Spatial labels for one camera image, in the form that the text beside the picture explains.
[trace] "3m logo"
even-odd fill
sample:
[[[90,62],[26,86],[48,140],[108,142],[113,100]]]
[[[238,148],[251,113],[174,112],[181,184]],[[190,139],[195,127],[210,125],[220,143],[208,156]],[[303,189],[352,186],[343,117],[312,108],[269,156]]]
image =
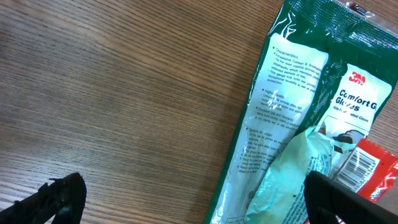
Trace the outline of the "3m logo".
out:
[[[355,83],[361,84],[361,85],[363,85],[366,81],[364,76],[362,76],[361,74],[358,74],[356,72],[353,72],[353,75],[349,77],[349,80],[351,82],[355,82]]]

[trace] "brown wooden surface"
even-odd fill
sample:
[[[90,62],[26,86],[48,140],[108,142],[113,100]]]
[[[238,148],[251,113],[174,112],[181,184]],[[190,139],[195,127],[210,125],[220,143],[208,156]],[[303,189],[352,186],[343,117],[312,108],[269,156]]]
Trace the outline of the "brown wooden surface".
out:
[[[0,210],[77,171],[84,222],[201,223],[281,4],[1,1]],[[397,104],[371,139],[398,153]]]

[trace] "teal snack package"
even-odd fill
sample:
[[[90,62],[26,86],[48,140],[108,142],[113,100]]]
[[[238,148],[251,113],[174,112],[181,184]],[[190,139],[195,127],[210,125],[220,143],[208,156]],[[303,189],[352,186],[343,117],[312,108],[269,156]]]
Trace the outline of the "teal snack package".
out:
[[[311,170],[332,177],[332,163],[355,144],[338,142],[311,127],[294,137],[268,168],[251,200],[246,223],[304,223],[308,218],[304,199],[304,179]]]
[[[346,6],[332,0],[282,5],[204,223],[244,223],[272,161],[308,127],[326,125],[326,135],[339,142],[368,135],[397,82],[398,43],[371,16]]]

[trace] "barcode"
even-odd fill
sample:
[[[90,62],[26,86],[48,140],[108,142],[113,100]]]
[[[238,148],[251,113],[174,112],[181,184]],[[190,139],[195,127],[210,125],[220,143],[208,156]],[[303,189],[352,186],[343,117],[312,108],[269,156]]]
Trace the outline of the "barcode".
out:
[[[379,161],[378,158],[356,147],[335,180],[353,192],[358,192],[371,178]]]

